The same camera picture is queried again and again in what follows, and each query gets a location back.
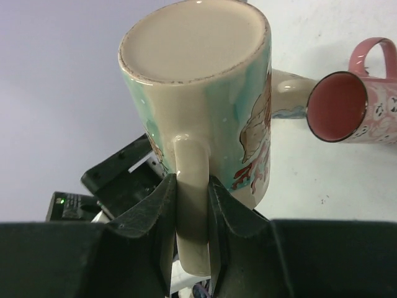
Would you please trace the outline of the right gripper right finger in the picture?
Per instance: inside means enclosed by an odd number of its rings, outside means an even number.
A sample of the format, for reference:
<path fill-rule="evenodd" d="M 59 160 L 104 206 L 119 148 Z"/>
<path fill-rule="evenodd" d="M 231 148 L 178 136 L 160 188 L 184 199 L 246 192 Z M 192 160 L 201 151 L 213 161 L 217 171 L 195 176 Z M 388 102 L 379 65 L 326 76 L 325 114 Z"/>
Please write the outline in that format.
<path fill-rule="evenodd" d="M 213 297 L 293 297 L 269 220 L 235 199 L 220 180 L 208 184 Z"/>

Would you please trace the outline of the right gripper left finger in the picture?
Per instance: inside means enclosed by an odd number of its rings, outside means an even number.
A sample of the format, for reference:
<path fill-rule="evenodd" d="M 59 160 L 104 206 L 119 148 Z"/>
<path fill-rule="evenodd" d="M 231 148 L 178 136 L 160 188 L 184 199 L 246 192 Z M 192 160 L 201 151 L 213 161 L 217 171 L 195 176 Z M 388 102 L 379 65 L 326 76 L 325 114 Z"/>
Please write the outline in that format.
<path fill-rule="evenodd" d="M 87 297 L 168 297 L 176 229 L 176 175 L 107 223 L 90 274 Z"/>

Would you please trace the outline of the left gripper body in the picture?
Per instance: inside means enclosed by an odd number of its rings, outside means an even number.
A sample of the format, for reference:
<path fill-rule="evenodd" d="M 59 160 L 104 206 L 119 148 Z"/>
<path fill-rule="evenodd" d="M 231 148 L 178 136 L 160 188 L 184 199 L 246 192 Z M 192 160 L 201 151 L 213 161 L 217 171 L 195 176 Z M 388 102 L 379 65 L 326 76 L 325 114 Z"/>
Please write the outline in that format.
<path fill-rule="evenodd" d="M 150 195 L 164 177 L 144 134 L 83 174 L 89 195 L 54 192 L 45 220 L 109 222 Z"/>

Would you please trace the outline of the tall floral beige mug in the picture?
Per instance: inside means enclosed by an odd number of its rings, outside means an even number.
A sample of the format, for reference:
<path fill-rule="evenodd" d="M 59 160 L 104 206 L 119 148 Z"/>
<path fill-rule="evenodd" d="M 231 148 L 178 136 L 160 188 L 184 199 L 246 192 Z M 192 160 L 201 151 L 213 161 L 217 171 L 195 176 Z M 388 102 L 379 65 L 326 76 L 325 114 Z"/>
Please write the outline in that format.
<path fill-rule="evenodd" d="M 242 1 L 177 2 L 124 35 L 118 63 L 154 154 L 177 176 L 181 266 L 208 276 L 210 176 L 250 209 L 269 185 L 269 22 Z"/>

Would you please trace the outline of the beige speckled mug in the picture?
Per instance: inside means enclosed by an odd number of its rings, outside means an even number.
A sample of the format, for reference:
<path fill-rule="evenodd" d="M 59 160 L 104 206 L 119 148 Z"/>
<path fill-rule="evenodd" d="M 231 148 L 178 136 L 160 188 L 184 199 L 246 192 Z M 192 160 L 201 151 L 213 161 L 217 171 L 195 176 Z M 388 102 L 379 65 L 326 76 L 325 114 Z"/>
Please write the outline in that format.
<path fill-rule="evenodd" d="M 317 80 L 272 69 L 272 118 L 304 119 L 308 98 Z"/>

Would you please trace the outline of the pink patterned mug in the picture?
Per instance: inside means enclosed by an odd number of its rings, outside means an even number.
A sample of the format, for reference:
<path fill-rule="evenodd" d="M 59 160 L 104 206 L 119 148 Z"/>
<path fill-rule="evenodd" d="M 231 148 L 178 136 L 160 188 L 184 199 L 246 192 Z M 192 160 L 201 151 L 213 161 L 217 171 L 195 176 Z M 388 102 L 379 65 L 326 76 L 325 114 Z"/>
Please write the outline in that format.
<path fill-rule="evenodd" d="M 384 78 L 370 76 L 365 59 L 376 45 L 385 61 Z M 329 143 L 396 143 L 396 46 L 371 37 L 352 52 L 346 71 L 325 76 L 306 105 L 311 132 Z"/>

